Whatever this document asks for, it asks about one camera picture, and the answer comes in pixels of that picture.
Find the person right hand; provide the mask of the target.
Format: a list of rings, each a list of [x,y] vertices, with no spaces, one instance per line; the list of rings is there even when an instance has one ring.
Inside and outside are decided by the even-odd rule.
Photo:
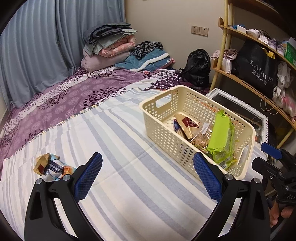
[[[286,206],[280,210],[279,204],[275,201],[272,208],[269,210],[270,226],[277,225],[279,217],[289,218],[295,207]]]

